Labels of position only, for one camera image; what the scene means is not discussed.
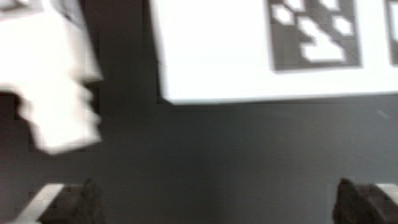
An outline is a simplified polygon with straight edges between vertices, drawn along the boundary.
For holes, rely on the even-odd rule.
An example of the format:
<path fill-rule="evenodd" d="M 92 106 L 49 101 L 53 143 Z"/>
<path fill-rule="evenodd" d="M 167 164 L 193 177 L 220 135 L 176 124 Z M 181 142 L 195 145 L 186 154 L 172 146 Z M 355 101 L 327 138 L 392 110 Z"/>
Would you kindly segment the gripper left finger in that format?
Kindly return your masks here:
<path fill-rule="evenodd" d="M 10 224 L 106 224 L 101 189 L 83 183 L 48 183 L 39 189 Z"/>

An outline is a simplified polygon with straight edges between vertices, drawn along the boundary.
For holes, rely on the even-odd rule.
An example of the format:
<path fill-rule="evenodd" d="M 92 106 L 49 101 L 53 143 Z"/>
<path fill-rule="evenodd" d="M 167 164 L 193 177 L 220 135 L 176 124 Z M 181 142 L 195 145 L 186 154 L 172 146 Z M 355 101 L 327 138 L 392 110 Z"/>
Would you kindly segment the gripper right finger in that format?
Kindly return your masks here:
<path fill-rule="evenodd" d="M 398 224 L 398 184 L 337 184 L 334 224 Z"/>

